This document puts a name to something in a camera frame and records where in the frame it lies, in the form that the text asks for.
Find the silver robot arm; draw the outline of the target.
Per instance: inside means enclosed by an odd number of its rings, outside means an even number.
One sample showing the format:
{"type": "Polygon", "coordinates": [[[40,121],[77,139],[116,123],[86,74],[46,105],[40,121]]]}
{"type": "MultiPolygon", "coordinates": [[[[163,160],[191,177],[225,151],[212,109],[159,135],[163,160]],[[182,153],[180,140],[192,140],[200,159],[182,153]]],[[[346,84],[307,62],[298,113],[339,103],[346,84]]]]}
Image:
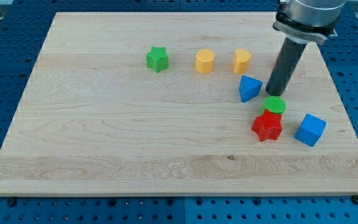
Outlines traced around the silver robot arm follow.
{"type": "Polygon", "coordinates": [[[346,0],[279,0],[273,28],[298,44],[324,44],[346,0]]]}

